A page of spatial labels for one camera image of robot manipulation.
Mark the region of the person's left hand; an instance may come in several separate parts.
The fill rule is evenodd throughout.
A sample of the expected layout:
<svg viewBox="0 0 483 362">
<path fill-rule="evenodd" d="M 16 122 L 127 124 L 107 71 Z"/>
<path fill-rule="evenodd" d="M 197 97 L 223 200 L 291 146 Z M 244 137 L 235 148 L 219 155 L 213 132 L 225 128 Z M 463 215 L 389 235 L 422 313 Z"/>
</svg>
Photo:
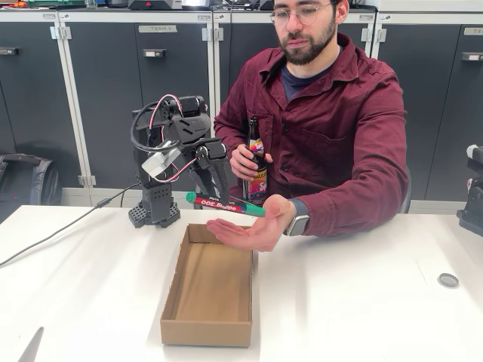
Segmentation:
<svg viewBox="0 0 483 362">
<path fill-rule="evenodd" d="M 257 218 L 248 229 L 224 219 L 214 219 L 206 223 L 207 230 L 218 241 L 237 249 L 272 251 L 295 217 L 296 207 L 292 201 L 272 195 L 266 199 L 263 209 L 264 217 Z"/>
</svg>

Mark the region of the person's right hand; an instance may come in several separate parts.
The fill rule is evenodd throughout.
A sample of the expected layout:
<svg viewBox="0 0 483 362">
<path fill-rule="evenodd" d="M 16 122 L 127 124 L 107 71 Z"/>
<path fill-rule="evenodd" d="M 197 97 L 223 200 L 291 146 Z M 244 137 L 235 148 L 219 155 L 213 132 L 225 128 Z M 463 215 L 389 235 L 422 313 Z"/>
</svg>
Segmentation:
<svg viewBox="0 0 483 362">
<path fill-rule="evenodd" d="M 251 181 L 257 175 L 257 163 L 254 154 L 245 144 L 238 145 L 231 154 L 229 164 L 235 176 L 239 179 Z"/>
</svg>

